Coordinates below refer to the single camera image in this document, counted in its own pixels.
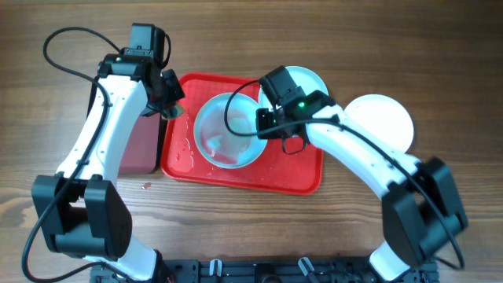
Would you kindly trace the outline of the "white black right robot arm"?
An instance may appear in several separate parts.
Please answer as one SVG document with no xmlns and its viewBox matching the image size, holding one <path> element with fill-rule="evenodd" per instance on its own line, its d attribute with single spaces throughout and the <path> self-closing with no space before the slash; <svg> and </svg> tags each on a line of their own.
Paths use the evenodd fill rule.
<svg viewBox="0 0 503 283">
<path fill-rule="evenodd" d="M 355 173 L 380 199 L 384 242 L 369 256 L 383 281 L 397 281 L 451 244 L 458 269 L 464 256 L 455 237 L 468 219 L 450 168 L 439 158 L 425 162 L 391 149 L 352 121 L 338 105 L 318 112 L 298 108 L 295 116 L 261 108 L 256 112 L 260 138 L 299 135 Z"/>
</svg>

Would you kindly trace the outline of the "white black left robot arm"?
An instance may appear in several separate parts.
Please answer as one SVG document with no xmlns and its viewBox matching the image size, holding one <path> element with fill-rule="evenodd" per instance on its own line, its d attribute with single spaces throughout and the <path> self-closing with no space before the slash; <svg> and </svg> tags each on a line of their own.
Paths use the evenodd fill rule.
<svg viewBox="0 0 503 283">
<path fill-rule="evenodd" d="M 109 54 L 98 69 L 96 96 L 73 150 L 54 175 L 31 189 L 38 221 L 21 268 L 31 281 L 28 255 L 37 232 L 51 252 L 87 260 L 129 282 L 168 279 L 161 254 L 132 235 L 132 217 L 116 190 L 119 167 L 139 116 L 173 119 L 185 95 L 174 71 L 153 57 Z"/>
</svg>

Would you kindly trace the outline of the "green yellow sponge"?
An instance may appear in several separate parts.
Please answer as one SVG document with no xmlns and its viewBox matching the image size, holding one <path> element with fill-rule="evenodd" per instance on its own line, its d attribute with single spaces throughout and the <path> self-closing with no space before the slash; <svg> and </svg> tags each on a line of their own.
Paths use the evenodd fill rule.
<svg viewBox="0 0 503 283">
<path fill-rule="evenodd" d="M 178 103 L 167 105 L 163 108 L 161 115 L 164 119 L 176 119 L 184 112 L 184 108 Z"/>
</svg>

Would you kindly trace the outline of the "light green plate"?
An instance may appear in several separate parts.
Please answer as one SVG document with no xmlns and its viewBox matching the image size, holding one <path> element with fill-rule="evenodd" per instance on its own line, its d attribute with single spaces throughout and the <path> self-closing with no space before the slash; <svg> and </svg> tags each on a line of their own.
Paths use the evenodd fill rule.
<svg viewBox="0 0 503 283">
<path fill-rule="evenodd" d="M 206 102 L 197 113 L 193 136 L 201 155 L 217 167 L 237 169 L 253 163 L 263 153 L 267 141 L 256 136 L 232 134 L 256 130 L 259 103 L 244 94 L 231 97 L 219 94 Z"/>
<path fill-rule="evenodd" d="M 301 86 L 306 95 L 314 92 L 315 90 L 320 90 L 325 95 L 329 94 L 329 90 L 323 80 L 312 70 L 301 66 L 286 66 L 285 68 L 296 85 Z M 273 109 L 273 106 L 262 88 L 259 90 L 258 102 L 260 108 L 268 108 L 269 110 Z"/>
</svg>

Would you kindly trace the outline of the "white plate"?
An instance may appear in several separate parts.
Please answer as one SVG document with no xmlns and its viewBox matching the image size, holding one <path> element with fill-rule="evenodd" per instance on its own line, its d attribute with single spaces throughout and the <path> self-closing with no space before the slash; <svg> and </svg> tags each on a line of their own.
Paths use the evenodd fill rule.
<svg viewBox="0 0 503 283">
<path fill-rule="evenodd" d="M 393 149 L 406 153 L 413 143 L 413 120 L 407 110 L 391 97 L 366 94 L 354 99 L 344 111 Z"/>
</svg>

